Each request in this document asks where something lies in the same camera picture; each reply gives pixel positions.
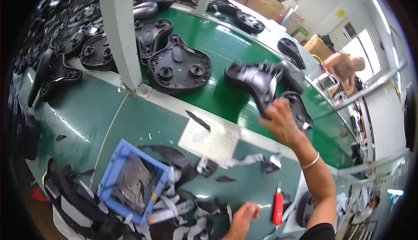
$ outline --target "yellow warning sign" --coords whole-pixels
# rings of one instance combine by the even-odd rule
[[[337,16],[338,16],[338,18],[343,18],[345,16],[345,11],[340,10],[339,12],[337,12]]]

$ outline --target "black saddle cover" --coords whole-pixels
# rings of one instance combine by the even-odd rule
[[[211,70],[205,53],[187,46],[178,35],[170,35],[167,46],[150,57],[147,75],[154,89],[174,95],[205,86]]]
[[[169,20],[145,20],[135,22],[136,45],[142,65],[147,66],[152,54],[167,45],[168,36],[173,32]]]

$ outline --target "blue crate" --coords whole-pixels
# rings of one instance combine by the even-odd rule
[[[138,155],[142,159],[142,161],[147,161],[148,163],[154,165],[155,169],[157,170],[157,173],[160,176],[158,183],[155,185],[155,189],[151,199],[147,204],[145,204],[146,208],[143,215],[132,210],[128,206],[122,205],[121,203],[116,201],[111,195],[112,187],[115,184],[118,175],[121,173],[125,161],[129,161],[128,155],[130,153],[134,153]],[[97,195],[101,201],[103,201],[110,209],[112,209],[119,215],[126,217],[129,214],[132,214],[132,222],[142,226],[147,223],[148,217],[153,211],[153,206],[155,201],[157,200],[157,196],[160,195],[161,191],[164,189],[168,181],[169,172],[169,166],[153,159],[152,157],[148,156],[138,148],[134,147],[133,145],[122,139],[119,142],[117,148],[115,149],[115,152],[113,153],[109,164],[107,165],[106,171],[102,177],[102,181],[100,182],[99,188],[97,190]]]

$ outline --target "shirtless man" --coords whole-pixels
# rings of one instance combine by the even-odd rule
[[[354,84],[355,73],[364,70],[365,62],[362,57],[351,58],[349,54],[337,51],[324,61],[324,67],[339,78],[345,94],[351,96],[357,91]]]

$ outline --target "white wall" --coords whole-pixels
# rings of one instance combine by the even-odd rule
[[[402,153],[406,147],[403,108],[394,87],[385,84],[364,100],[372,123],[375,160]]]

